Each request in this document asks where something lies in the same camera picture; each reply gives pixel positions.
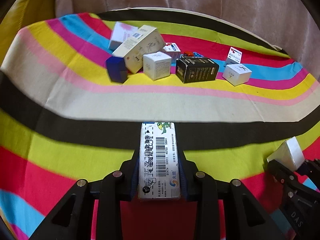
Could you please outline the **red blue toy car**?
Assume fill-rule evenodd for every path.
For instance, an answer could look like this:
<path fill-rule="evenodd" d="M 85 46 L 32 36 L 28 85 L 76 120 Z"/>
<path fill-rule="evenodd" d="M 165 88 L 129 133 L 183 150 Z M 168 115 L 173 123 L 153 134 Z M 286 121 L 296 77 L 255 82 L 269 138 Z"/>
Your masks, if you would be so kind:
<path fill-rule="evenodd" d="M 197 53 L 197 52 L 191 52 L 191 51 L 185 51 L 183 53 L 184 56 L 188 56 L 188 57 L 203 57 L 203 55 Z"/>

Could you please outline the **white red-blue medicine box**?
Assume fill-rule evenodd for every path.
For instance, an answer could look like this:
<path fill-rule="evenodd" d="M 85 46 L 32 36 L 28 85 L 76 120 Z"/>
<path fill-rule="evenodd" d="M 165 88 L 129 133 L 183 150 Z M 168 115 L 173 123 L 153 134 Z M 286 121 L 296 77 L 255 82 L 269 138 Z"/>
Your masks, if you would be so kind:
<path fill-rule="evenodd" d="M 171 57 L 171 62 L 174 63 L 181 55 L 181 50 L 176 43 L 168 42 L 162 48 L 162 52 Z"/>
<path fill-rule="evenodd" d="M 224 66 L 228 64 L 240 64 L 242 58 L 242 52 L 236 48 L 230 47 Z"/>

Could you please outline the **white TS logo box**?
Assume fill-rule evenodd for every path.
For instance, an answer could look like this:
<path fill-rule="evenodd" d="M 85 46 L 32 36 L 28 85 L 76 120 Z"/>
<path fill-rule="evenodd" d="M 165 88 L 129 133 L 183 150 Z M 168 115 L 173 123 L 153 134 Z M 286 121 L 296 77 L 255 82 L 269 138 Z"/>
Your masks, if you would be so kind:
<path fill-rule="evenodd" d="M 222 77 L 233 86 L 246 83 L 251 77 L 252 71 L 243 64 L 227 64 Z"/>

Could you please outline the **plain white box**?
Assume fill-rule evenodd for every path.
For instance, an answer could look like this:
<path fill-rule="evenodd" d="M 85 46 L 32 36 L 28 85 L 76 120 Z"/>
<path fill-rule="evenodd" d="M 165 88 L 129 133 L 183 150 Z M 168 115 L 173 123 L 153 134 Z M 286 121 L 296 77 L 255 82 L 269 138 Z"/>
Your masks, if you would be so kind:
<path fill-rule="evenodd" d="M 267 162 L 276 160 L 290 171 L 297 171 L 304 163 L 305 158 L 296 137 L 285 140 L 270 156 Z"/>

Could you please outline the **black gold-print box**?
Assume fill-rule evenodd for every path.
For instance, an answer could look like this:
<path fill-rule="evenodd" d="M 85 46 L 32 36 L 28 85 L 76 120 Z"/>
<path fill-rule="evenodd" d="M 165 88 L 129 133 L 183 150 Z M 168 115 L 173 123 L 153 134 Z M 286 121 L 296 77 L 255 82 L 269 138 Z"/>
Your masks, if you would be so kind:
<path fill-rule="evenodd" d="M 214 81 L 219 65 L 207 57 L 181 56 L 176 60 L 176 75 L 183 83 Z"/>

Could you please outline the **white pink-stained box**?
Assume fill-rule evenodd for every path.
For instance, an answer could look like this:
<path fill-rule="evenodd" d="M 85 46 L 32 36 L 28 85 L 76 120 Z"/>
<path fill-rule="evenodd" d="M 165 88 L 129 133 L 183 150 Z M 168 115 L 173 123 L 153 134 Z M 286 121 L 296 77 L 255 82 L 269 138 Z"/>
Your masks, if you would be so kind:
<path fill-rule="evenodd" d="M 114 29 L 111 32 L 108 49 L 111 51 L 116 50 L 128 37 L 134 34 L 137 30 L 138 27 L 122 22 L 116 22 L 114 25 Z"/>

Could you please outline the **colourful striped cloth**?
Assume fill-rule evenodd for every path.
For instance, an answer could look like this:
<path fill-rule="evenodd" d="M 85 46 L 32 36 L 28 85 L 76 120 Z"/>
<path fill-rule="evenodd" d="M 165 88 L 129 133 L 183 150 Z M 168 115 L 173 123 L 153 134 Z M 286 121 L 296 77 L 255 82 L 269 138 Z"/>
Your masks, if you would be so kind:
<path fill-rule="evenodd" d="M 219 66 L 235 46 L 252 76 L 233 86 L 153 81 L 144 73 L 112 82 L 105 62 L 111 30 L 124 19 L 156 27 L 165 41 Z M 319 82 L 283 53 L 218 31 L 214 20 L 172 10 L 83 13 L 1 35 L 1 210 L 28 239 L 80 178 L 104 178 L 130 159 L 144 121 L 172 121 L 185 155 L 218 180 L 242 179 L 284 230 L 281 186 L 264 159 L 296 137 L 319 157 Z"/>

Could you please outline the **tall beige printed box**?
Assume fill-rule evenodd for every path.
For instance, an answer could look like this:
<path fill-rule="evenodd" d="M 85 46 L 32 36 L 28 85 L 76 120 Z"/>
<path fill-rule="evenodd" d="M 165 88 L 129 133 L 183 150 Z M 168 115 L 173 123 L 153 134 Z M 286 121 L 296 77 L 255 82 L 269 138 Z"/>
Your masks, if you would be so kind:
<path fill-rule="evenodd" d="M 143 25 L 127 38 L 112 56 L 123 58 L 126 68 L 136 74 L 143 67 L 143 55 L 156 53 L 164 46 L 165 42 L 158 29 Z"/>

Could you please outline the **small white cube box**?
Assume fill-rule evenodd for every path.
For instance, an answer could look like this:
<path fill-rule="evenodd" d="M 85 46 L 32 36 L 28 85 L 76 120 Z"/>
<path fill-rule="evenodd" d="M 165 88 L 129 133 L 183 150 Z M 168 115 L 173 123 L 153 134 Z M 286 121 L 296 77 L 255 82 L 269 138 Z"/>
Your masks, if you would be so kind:
<path fill-rule="evenodd" d="M 143 55 L 143 72 L 152 80 L 170 75 L 171 57 L 161 51 Z"/>

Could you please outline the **dark blue small box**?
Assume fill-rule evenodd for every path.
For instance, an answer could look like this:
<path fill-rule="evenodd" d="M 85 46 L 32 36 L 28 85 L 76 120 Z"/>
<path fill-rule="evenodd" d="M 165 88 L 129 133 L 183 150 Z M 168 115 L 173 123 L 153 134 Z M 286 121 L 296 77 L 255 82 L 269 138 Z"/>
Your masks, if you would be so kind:
<path fill-rule="evenodd" d="M 127 80 L 127 68 L 122 57 L 109 57 L 106 60 L 106 69 L 112 82 L 124 83 Z"/>

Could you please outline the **beige velvet sofa backrest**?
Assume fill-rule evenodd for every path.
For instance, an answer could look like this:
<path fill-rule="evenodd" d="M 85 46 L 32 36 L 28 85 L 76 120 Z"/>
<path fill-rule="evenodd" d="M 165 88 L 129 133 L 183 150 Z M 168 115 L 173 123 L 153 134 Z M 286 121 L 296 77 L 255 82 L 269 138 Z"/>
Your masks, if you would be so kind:
<path fill-rule="evenodd" d="M 319 27 L 301 0 L 55 0 L 56 16 L 133 7 L 185 9 L 221 18 L 280 46 L 319 77 Z"/>

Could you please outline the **white barcode dragon box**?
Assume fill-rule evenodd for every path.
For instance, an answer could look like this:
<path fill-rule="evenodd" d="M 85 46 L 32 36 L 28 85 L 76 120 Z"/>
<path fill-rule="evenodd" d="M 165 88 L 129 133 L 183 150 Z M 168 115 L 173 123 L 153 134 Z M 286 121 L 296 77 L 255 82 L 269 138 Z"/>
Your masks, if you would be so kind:
<path fill-rule="evenodd" d="M 175 124 L 144 122 L 140 133 L 138 198 L 180 198 Z"/>

